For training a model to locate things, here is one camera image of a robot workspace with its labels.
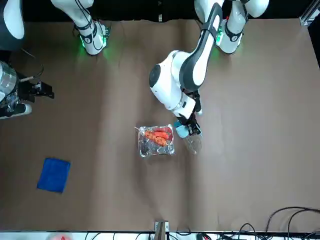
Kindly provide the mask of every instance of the blue cloth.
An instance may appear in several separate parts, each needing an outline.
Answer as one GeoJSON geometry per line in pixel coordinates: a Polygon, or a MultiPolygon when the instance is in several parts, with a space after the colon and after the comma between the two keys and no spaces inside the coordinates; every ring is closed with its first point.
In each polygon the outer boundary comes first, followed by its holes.
{"type": "Polygon", "coordinates": [[[62,193],[67,183],[69,169],[70,162],[56,158],[46,158],[36,187],[42,190],[62,193]]]}

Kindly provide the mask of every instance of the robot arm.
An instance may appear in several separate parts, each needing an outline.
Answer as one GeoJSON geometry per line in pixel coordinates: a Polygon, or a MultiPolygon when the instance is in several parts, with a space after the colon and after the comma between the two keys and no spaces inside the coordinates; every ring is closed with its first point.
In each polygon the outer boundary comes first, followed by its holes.
{"type": "Polygon", "coordinates": [[[195,9],[204,24],[193,52],[172,51],[149,76],[153,94],[173,112],[189,134],[199,134],[195,112],[201,112],[198,89],[203,84],[210,53],[222,21],[224,0],[195,0],[195,9]]]}
{"type": "Polygon", "coordinates": [[[229,19],[221,23],[223,36],[218,47],[226,54],[232,54],[240,44],[243,29],[248,21],[248,15],[254,18],[261,16],[267,9],[269,0],[234,0],[229,19]]]}
{"type": "Polygon", "coordinates": [[[0,3],[0,50],[21,48],[25,36],[21,0],[3,0],[0,3]]]}
{"type": "Polygon", "coordinates": [[[108,29],[94,21],[87,8],[94,0],[51,0],[52,4],[66,13],[78,29],[83,46],[90,55],[96,55],[107,45],[108,29]]]}

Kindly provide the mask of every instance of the white robot link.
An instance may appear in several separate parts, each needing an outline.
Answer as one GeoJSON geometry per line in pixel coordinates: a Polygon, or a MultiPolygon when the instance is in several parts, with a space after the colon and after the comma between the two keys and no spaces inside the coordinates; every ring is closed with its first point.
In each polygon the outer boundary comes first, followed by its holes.
{"type": "Polygon", "coordinates": [[[196,120],[196,114],[202,113],[198,89],[205,80],[211,50],[217,44],[217,38],[223,52],[233,53],[248,21],[247,12],[253,17],[260,16],[267,9],[269,0],[235,0],[228,20],[222,19],[223,3],[224,0],[195,0],[195,12],[203,22],[195,50],[190,53],[170,52],[149,75],[151,91],[177,117],[179,124],[176,130],[182,138],[187,134],[201,134],[196,120]]]}
{"type": "Polygon", "coordinates": [[[106,47],[109,30],[100,22],[94,21],[87,10],[94,4],[94,0],[51,0],[51,2],[72,19],[88,54],[97,55],[106,47]]]}
{"type": "Polygon", "coordinates": [[[221,23],[221,36],[217,46],[226,54],[232,54],[240,45],[249,15],[260,17],[267,9],[269,0],[233,0],[229,19],[221,23]]]}

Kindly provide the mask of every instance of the clear plastic bag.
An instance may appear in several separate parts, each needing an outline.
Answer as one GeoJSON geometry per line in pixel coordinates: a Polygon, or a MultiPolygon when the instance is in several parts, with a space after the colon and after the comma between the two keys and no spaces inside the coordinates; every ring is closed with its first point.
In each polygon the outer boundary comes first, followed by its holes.
{"type": "Polygon", "coordinates": [[[141,157],[147,157],[151,155],[173,155],[175,153],[174,148],[174,134],[172,125],[167,126],[141,126],[138,132],[138,147],[141,157]],[[162,132],[166,133],[168,139],[164,146],[159,145],[152,139],[146,137],[149,133],[162,132]]]}

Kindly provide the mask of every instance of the wire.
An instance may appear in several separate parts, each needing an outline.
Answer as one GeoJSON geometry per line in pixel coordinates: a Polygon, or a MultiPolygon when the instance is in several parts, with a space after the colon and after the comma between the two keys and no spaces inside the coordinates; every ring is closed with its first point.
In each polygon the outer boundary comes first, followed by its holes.
{"type": "MultiPolygon", "coordinates": [[[[37,60],[37,58],[36,58],[34,55],[32,55],[30,52],[28,52],[27,50],[25,50],[25,49],[23,49],[23,48],[21,48],[21,50],[22,50],[25,54],[27,54],[28,56],[30,56],[30,57],[32,57],[33,59],[37,60]]],[[[29,80],[36,79],[36,78],[40,77],[41,74],[42,74],[42,73],[44,72],[44,70],[45,70],[44,65],[43,65],[41,62],[40,62],[40,64],[41,64],[41,70],[40,70],[36,75],[22,78],[22,79],[20,79],[20,82],[22,83],[22,82],[26,82],[26,81],[29,81],[29,80]]]]}
{"type": "Polygon", "coordinates": [[[108,36],[110,36],[110,33],[111,33],[111,27],[112,27],[112,21],[110,21],[109,34],[108,34],[108,36]]]}
{"type": "Polygon", "coordinates": [[[216,240],[232,240],[233,236],[235,236],[236,234],[232,235],[232,236],[227,236],[227,235],[224,235],[222,233],[219,234],[219,238],[217,238],[216,240]]]}
{"type": "Polygon", "coordinates": [[[189,236],[191,234],[191,229],[190,227],[188,227],[188,233],[181,233],[181,232],[178,232],[179,230],[179,226],[176,228],[176,234],[180,235],[180,236],[189,236]]]}
{"type": "MultiPolygon", "coordinates": [[[[86,10],[86,9],[84,8],[84,6],[81,4],[81,2],[80,2],[79,0],[74,0],[74,1],[75,1],[76,5],[78,6],[78,8],[81,10],[82,14],[84,15],[86,21],[88,22],[88,25],[90,26],[93,47],[95,48],[95,50],[100,51],[100,50],[103,48],[103,46],[104,46],[105,38],[103,38],[103,42],[102,42],[101,47],[100,47],[99,49],[96,48],[96,46],[95,46],[95,41],[94,41],[94,35],[93,35],[93,29],[92,29],[91,24],[90,24],[90,22],[89,22],[89,19],[87,18],[87,16],[86,16],[86,14],[84,13],[84,11],[85,11],[87,14],[89,14],[89,16],[90,16],[90,13],[88,12],[88,10],[86,10]]],[[[103,35],[104,32],[103,32],[103,30],[102,30],[101,23],[98,22],[98,24],[99,24],[99,26],[100,26],[101,33],[102,33],[102,35],[103,35]]]]}
{"type": "Polygon", "coordinates": [[[239,232],[238,232],[238,240],[240,239],[240,233],[241,233],[241,232],[245,232],[245,233],[254,235],[254,239],[256,239],[256,240],[257,240],[257,238],[259,239],[259,236],[256,234],[255,228],[254,228],[250,223],[248,223],[248,222],[246,222],[245,224],[243,224],[243,225],[240,227],[240,230],[239,230],[239,232]],[[254,233],[249,232],[249,231],[243,231],[242,229],[243,229],[245,226],[250,226],[250,227],[252,228],[252,230],[253,230],[254,233]]]}
{"type": "Polygon", "coordinates": [[[202,31],[202,27],[200,26],[200,21],[198,21],[198,20],[195,20],[195,22],[196,22],[196,24],[198,25],[198,27],[199,27],[199,30],[200,30],[200,32],[202,31]]]}
{"type": "Polygon", "coordinates": [[[139,233],[139,234],[136,236],[135,240],[137,240],[137,239],[138,239],[138,237],[139,237],[141,234],[142,234],[142,233],[139,233]]]}
{"type": "Polygon", "coordinates": [[[313,213],[320,214],[319,210],[312,209],[312,208],[310,208],[310,209],[302,209],[302,210],[296,211],[294,214],[292,214],[292,216],[290,217],[289,222],[288,222],[288,239],[290,238],[290,224],[291,224],[292,219],[294,218],[295,215],[297,215],[299,213],[303,213],[303,212],[313,212],[313,213]]]}
{"type": "Polygon", "coordinates": [[[94,235],[93,238],[91,238],[91,240],[94,240],[98,235],[102,234],[102,232],[98,232],[96,235],[94,235]]]}
{"type": "Polygon", "coordinates": [[[304,237],[304,239],[309,239],[309,237],[311,237],[314,234],[318,234],[318,233],[319,233],[319,231],[314,231],[314,232],[308,234],[306,237],[304,237]]]}
{"type": "Polygon", "coordinates": [[[266,227],[265,227],[265,233],[267,233],[268,230],[269,230],[270,222],[271,222],[271,219],[273,218],[273,216],[274,216],[275,214],[281,212],[281,211],[288,210],[288,209],[308,210],[308,211],[313,211],[313,212],[315,212],[315,213],[319,213],[319,214],[320,214],[320,210],[319,210],[319,209],[314,209],[314,208],[309,208],[309,207],[288,206],[288,207],[280,208],[280,209],[278,209],[277,211],[275,211],[274,213],[272,213],[271,216],[269,217],[268,222],[267,222],[266,227]]]}

